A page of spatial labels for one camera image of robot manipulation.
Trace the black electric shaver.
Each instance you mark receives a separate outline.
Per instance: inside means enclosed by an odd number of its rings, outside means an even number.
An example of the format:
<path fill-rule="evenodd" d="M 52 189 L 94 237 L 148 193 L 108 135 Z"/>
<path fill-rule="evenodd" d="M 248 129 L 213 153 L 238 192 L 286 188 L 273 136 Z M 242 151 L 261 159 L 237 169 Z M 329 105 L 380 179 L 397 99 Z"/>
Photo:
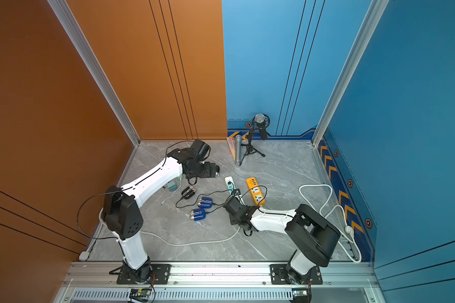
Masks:
<path fill-rule="evenodd" d="M 190 199 L 195 192 L 196 189 L 193 186 L 188 186 L 181 192 L 181 197 L 182 199 Z"/>

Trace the blue electric shaver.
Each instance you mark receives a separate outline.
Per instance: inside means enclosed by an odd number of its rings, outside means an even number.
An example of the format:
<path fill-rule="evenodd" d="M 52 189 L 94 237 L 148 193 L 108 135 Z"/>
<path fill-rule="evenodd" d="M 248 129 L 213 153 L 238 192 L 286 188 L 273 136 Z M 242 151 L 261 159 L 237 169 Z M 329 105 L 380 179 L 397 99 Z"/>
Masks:
<path fill-rule="evenodd" d="M 210 197 L 203 196 L 199 198 L 197 205 L 199 208 L 209 209 L 213 206 L 213 200 Z"/>
<path fill-rule="evenodd" d="M 206 218 L 206 210 L 203 208 L 194 209 L 190 212 L 190 219 L 200 221 Z"/>

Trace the yellow power strip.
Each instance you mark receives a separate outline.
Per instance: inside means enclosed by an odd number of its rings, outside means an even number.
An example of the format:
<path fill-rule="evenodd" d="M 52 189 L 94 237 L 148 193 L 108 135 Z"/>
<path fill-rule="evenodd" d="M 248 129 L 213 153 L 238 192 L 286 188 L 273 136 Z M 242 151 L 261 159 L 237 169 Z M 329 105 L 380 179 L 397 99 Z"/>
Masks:
<path fill-rule="evenodd" d="M 264 206 L 265 196 L 262 193 L 261 187 L 255 178 L 246 179 L 246 184 L 250 190 L 251 196 L 254 200 L 254 203 L 257 206 Z"/>

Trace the teal USB charger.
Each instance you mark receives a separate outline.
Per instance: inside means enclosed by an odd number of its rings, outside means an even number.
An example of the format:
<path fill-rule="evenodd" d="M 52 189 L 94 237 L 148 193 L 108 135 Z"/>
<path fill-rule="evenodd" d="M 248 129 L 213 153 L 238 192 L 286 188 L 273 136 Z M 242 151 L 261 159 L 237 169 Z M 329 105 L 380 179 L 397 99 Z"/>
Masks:
<path fill-rule="evenodd" d="M 175 192 L 179 188 L 176 181 L 170 181 L 166 184 L 166 186 L 170 192 Z"/>

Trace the white power strip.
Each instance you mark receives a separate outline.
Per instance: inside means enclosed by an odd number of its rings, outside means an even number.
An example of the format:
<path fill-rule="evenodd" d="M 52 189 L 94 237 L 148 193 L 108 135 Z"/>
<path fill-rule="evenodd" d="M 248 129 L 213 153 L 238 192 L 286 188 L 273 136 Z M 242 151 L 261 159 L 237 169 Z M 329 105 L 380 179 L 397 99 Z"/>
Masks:
<path fill-rule="evenodd" d="M 233 178 L 231 176 L 228 176 L 225 177 L 224 180 L 230 195 L 236 197 L 240 201 L 240 203 L 244 205 L 245 203 L 242 198 L 241 190 L 235 186 Z"/>

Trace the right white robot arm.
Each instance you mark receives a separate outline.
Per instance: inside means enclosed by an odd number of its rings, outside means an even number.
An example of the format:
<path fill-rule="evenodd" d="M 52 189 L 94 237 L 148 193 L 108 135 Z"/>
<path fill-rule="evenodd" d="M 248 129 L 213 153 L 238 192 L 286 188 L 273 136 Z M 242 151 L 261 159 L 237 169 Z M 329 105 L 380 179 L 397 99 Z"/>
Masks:
<path fill-rule="evenodd" d="M 287 235 L 297 247 L 284 268 L 272 271 L 273 284 L 310 283 L 313 268 L 325 268 L 341 237 L 337 227 L 307 204 L 287 211 L 267 210 L 228 198 L 222 206 L 231 223 L 245 232 L 276 232 Z"/>

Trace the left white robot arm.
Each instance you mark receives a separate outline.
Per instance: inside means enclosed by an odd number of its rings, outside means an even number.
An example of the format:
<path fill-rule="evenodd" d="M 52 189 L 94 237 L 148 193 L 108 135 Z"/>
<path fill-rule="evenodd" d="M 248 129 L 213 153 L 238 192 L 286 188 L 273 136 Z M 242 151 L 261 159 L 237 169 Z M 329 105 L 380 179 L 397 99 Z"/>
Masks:
<path fill-rule="evenodd" d="M 153 269 L 141 237 L 144 203 L 169 181 L 184 175 L 187 179 L 215 178 L 219 166 L 208 162 L 211 147 L 195 140 L 187 148 L 176 148 L 147 173 L 121 187 L 111 186 L 105 193 L 101 218 L 120 245 L 122 269 L 136 283 L 151 282 Z"/>

